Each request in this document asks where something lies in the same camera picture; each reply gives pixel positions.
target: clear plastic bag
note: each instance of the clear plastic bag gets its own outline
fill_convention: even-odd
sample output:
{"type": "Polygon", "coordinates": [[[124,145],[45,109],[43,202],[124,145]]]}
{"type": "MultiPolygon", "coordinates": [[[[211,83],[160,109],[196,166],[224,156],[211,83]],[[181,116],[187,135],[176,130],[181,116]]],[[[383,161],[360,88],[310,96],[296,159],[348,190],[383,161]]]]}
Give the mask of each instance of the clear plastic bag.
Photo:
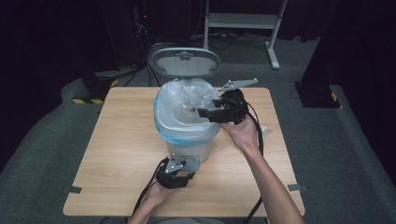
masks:
{"type": "Polygon", "coordinates": [[[161,137],[178,145],[200,145],[212,140],[219,125],[200,118],[197,109],[214,109],[219,99],[214,88],[200,78],[165,83],[154,99],[155,126],[161,137]]]}
{"type": "Polygon", "coordinates": [[[272,133],[272,130],[268,127],[266,127],[265,125],[260,123],[260,128],[262,129],[262,136],[265,137],[268,134],[272,133]]]}

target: human arm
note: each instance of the human arm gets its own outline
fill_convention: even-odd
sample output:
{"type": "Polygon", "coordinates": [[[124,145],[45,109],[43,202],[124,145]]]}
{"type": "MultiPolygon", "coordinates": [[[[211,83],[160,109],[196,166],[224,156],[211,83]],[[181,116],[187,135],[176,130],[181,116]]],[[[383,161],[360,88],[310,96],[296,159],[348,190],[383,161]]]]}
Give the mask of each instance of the human arm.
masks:
{"type": "Polygon", "coordinates": [[[304,223],[294,201],[282,182],[263,158],[257,146],[257,132],[253,120],[246,115],[242,123],[221,123],[241,149],[259,187],[267,215],[272,223],[304,223]]]}
{"type": "Polygon", "coordinates": [[[146,224],[155,211],[165,199],[174,191],[174,189],[166,189],[160,183],[153,180],[151,188],[148,189],[145,198],[136,212],[128,220],[128,224],[146,224]]]}

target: trash can lid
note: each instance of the trash can lid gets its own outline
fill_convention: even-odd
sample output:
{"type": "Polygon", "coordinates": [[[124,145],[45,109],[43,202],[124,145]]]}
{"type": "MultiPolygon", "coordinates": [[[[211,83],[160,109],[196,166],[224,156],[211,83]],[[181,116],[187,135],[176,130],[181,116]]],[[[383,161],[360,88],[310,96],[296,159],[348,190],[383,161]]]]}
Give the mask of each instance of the trash can lid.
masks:
{"type": "Polygon", "coordinates": [[[154,69],[166,77],[211,77],[219,71],[220,58],[214,52],[197,48],[168,48],[151,58],[154,69]]]}

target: finger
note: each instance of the finger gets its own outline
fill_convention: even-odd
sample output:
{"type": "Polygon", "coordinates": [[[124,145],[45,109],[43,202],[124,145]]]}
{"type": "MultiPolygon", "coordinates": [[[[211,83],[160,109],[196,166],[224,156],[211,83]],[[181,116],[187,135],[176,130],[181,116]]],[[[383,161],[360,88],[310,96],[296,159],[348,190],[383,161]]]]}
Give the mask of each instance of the finger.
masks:
{"type": "Polygon", "coordinates": [[[220,123],[219,126],[223,128],[225,131],[229,131],[232,128],[232,125],[229,123],[220,123]]]}
{"type": "Polygon", "coordinates": [[[251,117],[248,115],[248,114],[246,114],[245,116],[244,116],[244,120],[251,120],[251,117]]]}

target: wire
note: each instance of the wire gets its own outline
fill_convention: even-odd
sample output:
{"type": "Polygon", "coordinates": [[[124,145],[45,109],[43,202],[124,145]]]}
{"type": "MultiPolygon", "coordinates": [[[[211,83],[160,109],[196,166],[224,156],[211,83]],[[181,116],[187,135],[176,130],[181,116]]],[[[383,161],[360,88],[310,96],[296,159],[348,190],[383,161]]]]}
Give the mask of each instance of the wire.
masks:
{"type": "Polygon", "coordinates": [[[110,218],[110,217],[104,217],[104,218],[102,219],[102,221],[99,222],[99,224],[105,223],[109,218],[110,218]]]}
{"type": "Polygon", "coordinates": [[[225,3],[225,0],[223,0],[223,2],[221,3],[221,7],[220,7],[220,12],[219,13],[222,12],[222,8],[224,7],[224,3],[225,3]]]}
{"type": "Polygon", "coordinates": [[[146,29],[146,27],[145,27],[144,25],[139,24],[139,23],[137,23],[137,22],[135,22],[135,21],[132,21],[132,22],[133,22],[135,25],[139,26],[139,30],[137,30],[137,31],[135,32],[136,35],[137,35],[137,33],[139,33],[139,32],[142,30],[142,28],[145,29],[145,33],[146,33],[146,34],[148,33],[148,30],[146,29]]]}
{"type": "Polygon", "coordinates": [[[191,217],[191,219],[194,220],[197,223],[202,223],[202,224],[211,224],[211,223],[213,223],[213,222],[207,222],[207,221],[205,221],[205,220],[203,220],[201,218],[198,218],[198,217],[191,217]]]}
{"type": "Polygon", "coordinates": [[[151,186],[153,186],[155,183],[157,183],[157,181],[156,181],[155,183],[151,184],[151,182],[152,182],[152,180],[155,178],[155,176],[156,176],[158,170],[160,169],[160,167],[161,167],[162,165],[164,165],[164,163],[165,163],[166,160],[167,160],[167,158],[161,160],[160,163],[158,163],[157,168],[155,168],[154,174],[152,175],[152,177],[151,177],[150,181],[148,182],[148,184],[146,185],[146,187],[143,189],[142,193],[141,193],[140,196],[139,196],[139,199],[138,199],[137,202],[136,202],[136,205],[134,206],[134,211],[132,212],[132,216],[134,215],[134,213],[136,212],[137,208],[138,208],[138,207],[140,206],[140,204],[142,203],[142,200],[143,200],[143,198],[145,197],[145,195],[146,195],[147,191],[149,190],[149,188],[151,188],[151,186]]]}
{"type": "MultiPolygon", "coordinates": [[[[247,103],[247,105],[249,105],[251,107],[254,115],[256,116],[256,118],[254,118],[253,115],[251,115],[251,113],[247,113],[256,125],[256,130],[257,130],[257,135],[258,135],[258,140],[259,140],[259,150],[260,150],[260,153],[262,155],[264,155],[264,143],[262,140],[262,127],[260,127],[259,117],[257,116],[256,110],[253,108],[253,106],[249,103],[247,103]]],[[[250,222],[253,215],[256,213],[257,209],[259,209],[260,205],[262,205],[262,196],[260,196],[259,200],[254,205],[253,209],[248,214],[247,218],[244,219],[244,224],[248,224],[250,222]]]]}
{"type": "Polygon", "coordinates": [[[133,73],[131,78],[129,78],[129,80],[124,84],[123,87],[126,87],[131,82],[131,80],[134,78],[135,75],[136,75],[136,73],[133,73]]]}
{"type": "MultiPolygon", "coordinates": [[[[198,35],[193,37],[191,41],[202,40],[204,35],[198,35]]],[[[223,40],[228,42],[228,45],[225,47],[217,47],[213,44],[209,43],[209,46],[213,49],[227,49],[232,44],[257,44],[261,42],[265,42],[270,36],[263,36],[263,35],[254,35],[254,36],[246,36],[246,35],[233,35],[228,30],[220,30],[215,34],[209,35],[210,38],[216,38],[219,40],[223,40]],[[252,37],[250,40],[243,40],[242,38],[252,37]]]]}
{"type": "Polygon", "coordinates": [[[191,38],[193,38],[195,36],[195,34],[197,33],[197,31],[199,29],[199,26],[201,25],[203,7],[204,7],[204,0],[201,0],[201,10],[200,10],[201,12],[200,12],[200,15],[199,15],[198,25],[197,25],[197,28],[196,28],[194,34],[191,36],[191,38]]]}
{"type": "Polygon", "coordinates": [[[154,70],[152,69],[152,67],[149,65],[149,62],[147,62],[147,61],[146,61],[146,67],[148,69],[148,85],[151,86],[151,73],[152,73],[152,75],[154,75],[155,80],[157,81],[158,87],[161,87],[160,81],[158,80],[157,76],[155,75],[154,70]]]}
{"type": "Polygon", "coordinates": [[[164,219],[161,218],[160,220],[155,221],[155,222],[151,222],[151,221],[150,221],[150,223],[151,223],[151,224],[159,224],[159,223],[165,222],[165,221],[167,221],[167,220],[172,220],[172,219],[174,219],[174,217],[167,217],[167,218],[164,218],[164,219]]]}
{"type": "Polygon", "coordinates": [[[300,99],[300,97],[299,97],[299,95],[298,95],[298,92],[297,92],[297,96],[293,96],[293,93],[294,93],[295,91],[297,91],[296,88],[294,88],[293,90],[290,91],[291,99],[293,99],[293,100],[295,100],[295,99],[300,99]]]}

